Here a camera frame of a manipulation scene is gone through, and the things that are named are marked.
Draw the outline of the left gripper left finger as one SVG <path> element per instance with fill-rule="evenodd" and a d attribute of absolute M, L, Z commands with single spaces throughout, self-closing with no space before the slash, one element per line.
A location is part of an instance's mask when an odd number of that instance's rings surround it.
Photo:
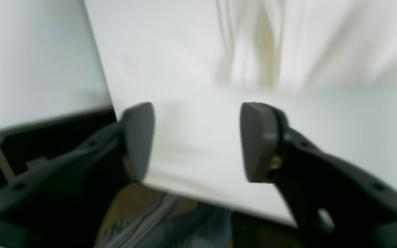
<path fill-rule="evenodd" d="M 0 247 L 91 248 L 115 195 L 146 176 L 152 103 L 134 105 L 73 151 L 0 190 Z"/>

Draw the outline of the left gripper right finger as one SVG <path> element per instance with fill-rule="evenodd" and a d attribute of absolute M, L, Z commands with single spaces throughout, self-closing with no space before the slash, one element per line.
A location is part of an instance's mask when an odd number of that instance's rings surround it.
<path fill-rule="evenodd" d="M 292 129 L 278 108 L 241 105 L 244 170 L 273 184 L 311 248 L 397 248 L 397 191 L 321 151 Z"/>

